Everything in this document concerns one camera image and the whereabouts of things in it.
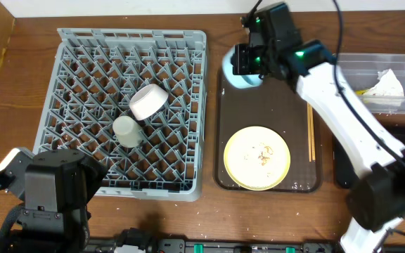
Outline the pink white bowl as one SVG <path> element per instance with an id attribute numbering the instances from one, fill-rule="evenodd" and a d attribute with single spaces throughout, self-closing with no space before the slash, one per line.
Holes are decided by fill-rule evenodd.
<path id="1" fill-rule="evenodd" d="M 157 84 L 149 84 L 136 92 L 129 108 L 137 120 L 144 120 L 157 112 L 167 101 L 168 93 Z"/>

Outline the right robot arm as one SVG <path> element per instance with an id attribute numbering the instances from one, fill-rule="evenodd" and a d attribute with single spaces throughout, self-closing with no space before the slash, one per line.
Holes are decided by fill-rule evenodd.
<path id="1" fill-rule="evenodd" d="M 318 40 L 303 42 L 285 3 L 256 4 L 240 22 L 249 39 L 225 55 L 225 77 L 238 88 L 266 77 L 284 81 L 319 114 L 358 176 L 346 198 L 352 220 L 341 248 L 382 252 L 405 218 L 405 145 L 356 96 L 338 66 L 340 54 Z"/>

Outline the white plastic cup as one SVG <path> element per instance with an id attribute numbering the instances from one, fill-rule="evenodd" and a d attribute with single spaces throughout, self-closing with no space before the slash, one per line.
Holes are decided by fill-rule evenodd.
<path id="1" fill-rule="evenodd" d="M 120 116 L 112 124 L 120 145 L 126 148 L 134 148 L 142 142 L 140 125 L 129 116 Z"/>

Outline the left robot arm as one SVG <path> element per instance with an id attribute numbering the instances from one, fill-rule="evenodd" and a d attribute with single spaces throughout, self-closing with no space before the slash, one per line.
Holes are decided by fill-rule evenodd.
<path id="1" fill-rule="evenodd" d="M 12 149 L 0 163 L 0 190 L 21 204 L 1 225 L 0 252 L 81 252 L 90 238 L 87 204 L 107 173 L 79 150 Z"/>

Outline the white napkin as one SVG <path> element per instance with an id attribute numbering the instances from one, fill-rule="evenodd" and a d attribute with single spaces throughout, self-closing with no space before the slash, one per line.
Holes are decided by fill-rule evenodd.
<path id="1" fill-rule="evenodd" d="M 363 94 L 363 102 L 399 107 L 404 101 L 404 90 L 392 69 L 378 72 L 378 83 Z"/>

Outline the green yellow wrapper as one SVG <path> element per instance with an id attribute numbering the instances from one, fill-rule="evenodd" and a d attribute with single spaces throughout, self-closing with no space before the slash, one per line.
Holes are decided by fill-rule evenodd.
<path id="1" fill-rule="evenodd" d="M 366 92 L 368 92 L 368 90 L 359 90 L 359 91 L 355 91 L 355 94 L 358 96 L 362 96 L 364 95 Z"/>

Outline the light blue bowl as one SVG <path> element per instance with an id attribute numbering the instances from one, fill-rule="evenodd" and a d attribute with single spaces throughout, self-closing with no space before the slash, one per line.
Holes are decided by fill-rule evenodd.
<path id="1" fill-rule="evenodd" d="M 257 87 L 262 84 L 262 80 L 259 78 L 258 74 L 248 74 L 248 75 L 234 75 L 233 65 L 231 63 L 231 58 L 234 55 L 235 47 L 233 46 L 224 56 L 222 60 L 222 70 L 227 81 L 237 89 L 249 89 L 252 87 Z"/>

